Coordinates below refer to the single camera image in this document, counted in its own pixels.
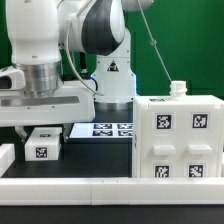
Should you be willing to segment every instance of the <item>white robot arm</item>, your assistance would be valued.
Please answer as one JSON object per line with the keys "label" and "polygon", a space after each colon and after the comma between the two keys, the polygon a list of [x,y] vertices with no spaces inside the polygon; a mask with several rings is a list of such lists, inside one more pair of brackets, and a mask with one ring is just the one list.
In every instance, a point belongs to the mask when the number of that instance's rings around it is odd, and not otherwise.
{"label": "white robot arm", "polygon": [[[122,0],[127,12],[147,9],[154,0]],[[132,107],[136,96],[136,76],[131,70],[131,35],[128,29],[122,44],[108,56],[97,56],[96,70],[92,74],[104,96],[94,96],[95,106],[103,110]]]}
{"label": "white robot arm", "polygon": [[70,50],[113,52],[124,38],[121,0],[6,0],[6,15],[13,66],[0,70],[0,78],[15,82],[19,74],[20,83],[0,91],[0,126],[91,121],[92,93],[59,78],[58,44],[71,26]]}

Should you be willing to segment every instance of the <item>white cube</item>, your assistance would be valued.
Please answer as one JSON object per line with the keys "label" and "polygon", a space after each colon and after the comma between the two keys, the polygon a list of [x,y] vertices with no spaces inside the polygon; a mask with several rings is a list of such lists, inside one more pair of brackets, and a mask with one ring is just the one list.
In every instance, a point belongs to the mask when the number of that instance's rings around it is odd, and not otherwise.
{"label": "white cube", "polygon": [[58,160],[61,132],[62,128],[35,128],[25,144],[25,160]]}
{"label": "white cube", "polygon": [[214,96],[136,97],[134,177],[220,177],[224,102]]}

